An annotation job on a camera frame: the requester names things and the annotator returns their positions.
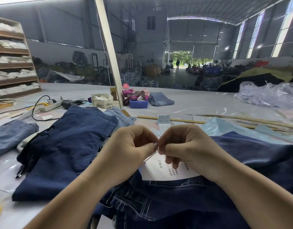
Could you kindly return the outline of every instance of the fingernail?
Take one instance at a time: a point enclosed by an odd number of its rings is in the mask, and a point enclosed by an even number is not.
[[[153,144],[153,150],[154,150],[154,152],[156,152],[157,149],[158,149],[158,143],[154,143]]]

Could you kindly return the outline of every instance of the floor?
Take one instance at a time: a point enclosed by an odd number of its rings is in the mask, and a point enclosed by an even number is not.
[[[169,75],[161,75],[156,77],[149,77],[149,79],[154,79],[155,81],[159,81],[160,88],[173,88],[174,84],[178,85],[186,85],[188,88],[191,85],[194,85],[197,76],[191,73],[186,72],[186,67],[179,67],[178,70],[171,69],[171,74]]]

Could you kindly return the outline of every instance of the small box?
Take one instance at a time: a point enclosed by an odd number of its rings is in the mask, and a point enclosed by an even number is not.
[[[147,108],[148,101],[132,101],[132,100],[129,100],[129,106],[131,108]]]
[[[104,96],[107,98],[107,100],[97,100],[95,99],[95,96]],[[103,109],[108,109],[113,107],[113,96],[109,94],[94,94],[91,95],[91,101],[95,107],[103,108]]]

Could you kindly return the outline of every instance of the left hand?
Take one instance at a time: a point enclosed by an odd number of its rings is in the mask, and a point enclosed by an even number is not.
[[[90,166],[103,175],[102,181],[109,189],[133,175],[144,160],[156,152],[157,142],[156,135],[142,125],[120,128]]]

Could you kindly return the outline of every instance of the cardboard box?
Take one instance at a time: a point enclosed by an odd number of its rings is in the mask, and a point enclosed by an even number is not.
[[[97,100],[95,99],[95,96],[104,96],[106,97],[108,100]],[[109,95],[109,94],[94,94],[91,95],[91,102],[93,103],[93,105],[95,107],[99,107],[99,108],[103,108],[103,109],[108,109],[108,108],[112,108],[113,107],[113,96]]]

